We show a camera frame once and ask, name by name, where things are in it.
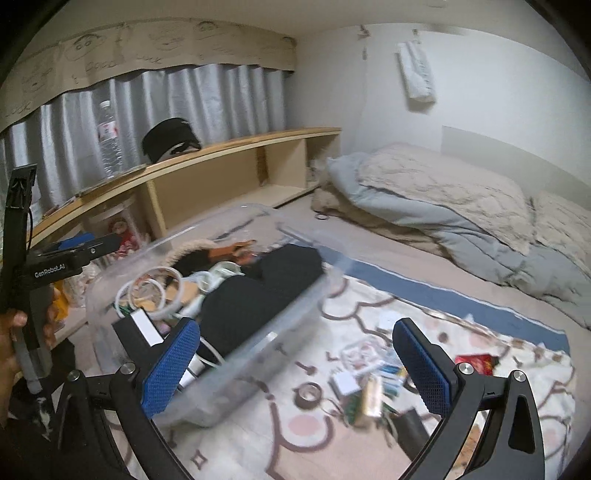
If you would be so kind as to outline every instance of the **metal screw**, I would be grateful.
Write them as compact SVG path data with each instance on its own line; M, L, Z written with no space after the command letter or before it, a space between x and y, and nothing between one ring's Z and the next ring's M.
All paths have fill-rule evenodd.
M524 382L525 379L527 378L525 376L525 373L523 373L521 370L515 370L513 372L513 377L518 381L518 382Z
M121 365L119 370L121 370L121 373L124 375L131 375L135 372L135 363L127 362L126 364Z
M467 362L460 364L460 366L457 367L457 369L464 375L472 375L474 373L474 367Z
M72 370L66 378L68 382L75 382L80 378L80 370Z

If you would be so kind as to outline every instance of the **blue gripper pad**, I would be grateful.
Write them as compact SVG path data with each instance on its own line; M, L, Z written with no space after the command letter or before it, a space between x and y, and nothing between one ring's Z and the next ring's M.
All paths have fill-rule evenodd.
M392 343L428 410L445 417L457 392L452 360L409 318L394 324Z
M187 322L144 380L141 405L149 419L164 411L170 402L178 382L199 347L200 338L197 323Z

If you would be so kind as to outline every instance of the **pillow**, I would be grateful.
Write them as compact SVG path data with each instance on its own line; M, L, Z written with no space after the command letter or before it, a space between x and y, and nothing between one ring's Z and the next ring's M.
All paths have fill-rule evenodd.
M544 191L534 198L534 208L535 239L591 274L591 212Z

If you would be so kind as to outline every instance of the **blanket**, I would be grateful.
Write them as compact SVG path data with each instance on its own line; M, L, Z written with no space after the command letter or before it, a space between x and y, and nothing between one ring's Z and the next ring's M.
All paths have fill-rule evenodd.
M514 181L427 148L395 143L364 159L359 184L443 205L527 255L533 226Z
M546 479L558 477L574 413L575 373L568 355L411 305L352 277L345 277L322 304L316 336L282 373L268 383L252 379L259 393L212 429L183 423L163 432L169 445L189 472L200 479L399 478L410 464L399 444L382 429L347 427L329 386L331 374L344 368L339 354L343 347L364 338L384 345L389 341L388 335L376 330L385 314L412 318L451 358L488 352L500 357L496 375L523 370L540 414ZM294 389L305 382L318 384L323 399L316 408L304 411L294 403ZM394 405L398 411L416 409L429 433L437 426L439 418L427 411L412 390L402 389ZM472 447L484 421L484 414L479 414L468 442ZM130 473L145 478L117 419L111 417L111 422ZM468 458L463 455L456 461L449 478L462 473Z
M446 250L433 238L416 228L394 225L351 204L345 196L329 182L314 191L312 210L317 213L340 216L365 227L378 235L396 240L440 257L448 257Z
M353 205L395 225L418 229L441 245L460 268L546 301L583 327L591 327L591 275L569 257L539 243L524 255L454 210L361 185L360 166L369 154L330 160L332 184Z

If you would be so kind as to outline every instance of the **handheld controller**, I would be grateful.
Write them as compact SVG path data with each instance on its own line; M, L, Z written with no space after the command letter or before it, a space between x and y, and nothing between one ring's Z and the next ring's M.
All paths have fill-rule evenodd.
M44 341L47 308L53 301L52 283L82 273L82 267L119 248L112 233L74 248L31 251L30 213L36 165L15 168L8 186L4 213L3 266L0 272L0 313L22 310L28 322L13 331L13 347L31 393L41 391L39 379L51 371L51 353ZM27 217L31 218L27 241Z

